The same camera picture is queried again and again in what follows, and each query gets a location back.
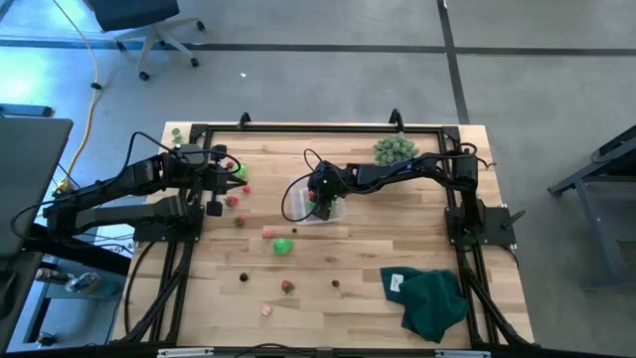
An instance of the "gray floor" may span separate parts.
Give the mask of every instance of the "gray floor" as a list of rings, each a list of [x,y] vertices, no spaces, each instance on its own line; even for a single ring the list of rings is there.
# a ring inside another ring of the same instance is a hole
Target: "gray floor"
[[[107,37],[80,0],[62,4],[92,38]],[[181,17],[200,16],[209,29],[205,35],[183,29],[179,38],[192,43],[443,44],[431,0],[183,0],[181,7]],[[26,37],[25,29],[38,38],[75,38],[56,9],[46,8],[15,0],[0,38]],[[631,1],[448,0],[448,9],[458,46],[636,47]],[[29,10],[51,21],[31,24],[21,16]],[[47,104],[56,117],[76,123],[62,160],[68,164],[93,79],[87,51],[0,51],[0,102]],[[398,107],[408,122],[458,123],[444,55],[210,51],[198,52],[201,66],[192,69],[176,52],[153,52],[152,79],[144,83],[134,72],[137,52],[96,53],[105,89],[74,172],[81,183],[116,172],[126,133],[158,136],[166,120],[238,120],[247,110],[254,120],[384,122]],[[459,56],[458,62],[471,123],[488,129],[504,201],[528,211],[516,232],[537,341],[635,355],[636,289],[578,288],[599,274],[598,257],[576,198],[557,201],[546,188],[634,124],[636,58]],[[139,141],[133,157],[155,151]]]

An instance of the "pink object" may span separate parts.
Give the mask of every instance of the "pink object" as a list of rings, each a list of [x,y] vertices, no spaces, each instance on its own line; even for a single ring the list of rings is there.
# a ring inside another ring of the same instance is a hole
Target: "pink object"
[[[262,237],[264,239],[273,239],[274,238],[274,232],[272,232],[270,229],[263,229]]]
[[[269,317],[269,315],[271,314],[271,304],[264,304],[260,313],[262,313],[262,315],[264,315],[265,317]]]
[[[234,195],[230,195],[226,198],[226,205],[228,205],[229,207],[232,207],[238,203],[239,203],[239,198],[237,198]]]

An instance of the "green ball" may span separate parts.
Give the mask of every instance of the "green ball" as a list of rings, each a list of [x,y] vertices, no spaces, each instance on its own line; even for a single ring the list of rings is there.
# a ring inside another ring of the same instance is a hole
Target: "green ball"
[[[245,180],[245,178],[247,177],[247,166],[243,163],[240,164],[240,169],[238,170],[238,172],[235,173],[235,176],[238,179],[242,179]]]
[[[294,242],[287,239],[276,239],[273,243],[274,252],[277,255],[286,255],[294,247]]]

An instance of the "wooden table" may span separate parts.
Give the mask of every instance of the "wooden table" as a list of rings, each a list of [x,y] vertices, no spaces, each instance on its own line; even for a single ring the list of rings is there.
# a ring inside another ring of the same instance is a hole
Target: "wooden table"
[[[173,128],[184,138],[190,122],[166,123],[162,142],[172,145]],[[464,142],[479,148],[491,161],[486,129],[459,126]],[[373,162],[373,145],[385,134],[369,133],[254,133],[216,132],[213,145],[228,146],[230,154],[247,165],[250,194],[241,189],[234,208],[220,218],[206,217],[201,240],[195,245],[178,344],[252,346],[276,342],[291,346],[357,348],[467,348],[465,321],[450,327],[441,344],[426,342],[400,327],[403,307],[385,299],[380,268],[413,267],[457,272],[454,250],[447,243],[443,210],[445,191],[429,179],[388,185],[372,195],[350,195],[347,216],[336,224],[300,226],[280,215],[280,200],[290,180],[309,172],[302,152],[312,148],[325,160]],[[438,152],[437,138],[408,134],[422,152]],[[149,197],[156,201],[166,192]],[[488,206],[501,203],[495,170],[480,166],[479,196]],[[233,218],[246,216],[242,229]],[[287,256],[273,253],[263,229],[292,239]],[[141,252],[135,250],[133,263]],[[130,297],[134,325],[155,298],[167,245],[155,245],[140,265]],[[532,341],[519,273],[511,255],[499,247],[484,247],[491,295],[501,311],[526,339]],[[242,272],[249,281],[239,281]],[[292,294],[280,289],[283,279],[294,282]],[[337,279],[340,289],[331,285]],[[486,338],[483,310],[477,298],[480,332]],[[269,317],[260,314],[270,303]],[[123,336],[119,310],[113,338]],[[166,312],[172,311],[172,298]],[[171,314],[164,317],[162,336]]]

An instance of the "small red object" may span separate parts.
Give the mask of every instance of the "small red object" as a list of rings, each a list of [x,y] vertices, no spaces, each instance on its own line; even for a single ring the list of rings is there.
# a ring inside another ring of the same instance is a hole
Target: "small red object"
[[[237,198],[234,195],[230,195],[226,198],[226,205],[228,205],[229,207],[232,207],[238,203],[239,203],[239,198]]]
[[[294,284],[289,279],[284,279],[280,288],[285,291],[285,294],[288,294],[294,289]]]
[[[237,228],[245,226],[245,215],[238,215],[235,217],[235,226],[237,226]]]
[[[262,237],[264,239],[273,239],[274,238],[274,232],[272,232],[270,229],[263,229]]]

